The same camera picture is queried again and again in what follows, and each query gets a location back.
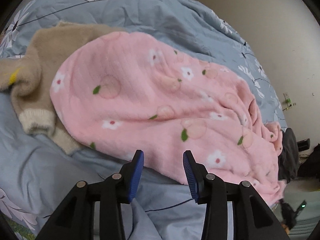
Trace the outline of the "pink fleece floral garment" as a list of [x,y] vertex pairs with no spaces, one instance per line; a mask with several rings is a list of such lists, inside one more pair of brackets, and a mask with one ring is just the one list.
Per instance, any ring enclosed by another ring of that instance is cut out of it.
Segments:
[[113,32],[69,56],[50,98],[77,142],[144,165],[181,184],[186,150],[229,183],[249,181],[268,205],[283,197],[282,132],[262,120],[247,82],[227,67],[145,33]]

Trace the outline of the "wall power socket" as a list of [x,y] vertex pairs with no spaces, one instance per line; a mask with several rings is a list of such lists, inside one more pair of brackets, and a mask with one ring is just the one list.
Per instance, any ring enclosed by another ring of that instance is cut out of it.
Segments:
[[284,107],[283,107],[283,111],[288,111],[289,109],[291,109],[292,107],[294,107],[296,105],[295,102],[292,102],[289,94],[286,92],[286,93],[283,93],[283,96],[284,96]]

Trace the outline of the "beige fuzzy sweater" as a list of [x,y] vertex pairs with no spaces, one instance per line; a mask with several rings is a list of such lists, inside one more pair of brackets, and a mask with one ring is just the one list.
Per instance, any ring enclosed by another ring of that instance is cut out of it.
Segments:
[[88,42],[114,31],[121,28],[59,22],[52,28],[38,30],[24,57],[1,59],[1,91],[11,90],[11,103],[25,133],[46,135],[67,155],[82,147],[57,116],[50,87],[67,57]]

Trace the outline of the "grey-blue floral duvet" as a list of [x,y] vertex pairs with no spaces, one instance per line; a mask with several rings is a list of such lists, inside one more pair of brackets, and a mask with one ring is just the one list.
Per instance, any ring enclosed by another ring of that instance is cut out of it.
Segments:
[[141,181],[119,194],[126,239],[200,239],[189,150],[217,180],[259,197],[259,237],[286,183],[285,121],[249,44],[189,0],[34,0],[1,44],[1,213],[19,239],[112,238],[113,174],[144,153]]

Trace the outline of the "dark grey folded garment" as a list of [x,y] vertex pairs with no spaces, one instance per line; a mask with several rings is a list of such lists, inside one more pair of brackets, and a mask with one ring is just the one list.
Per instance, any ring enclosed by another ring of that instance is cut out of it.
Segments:
[[297,178],[299,169],[299,152],[296,136],[291,128],[283,132],[282,152],[278,156],[278,179],[288,184]]

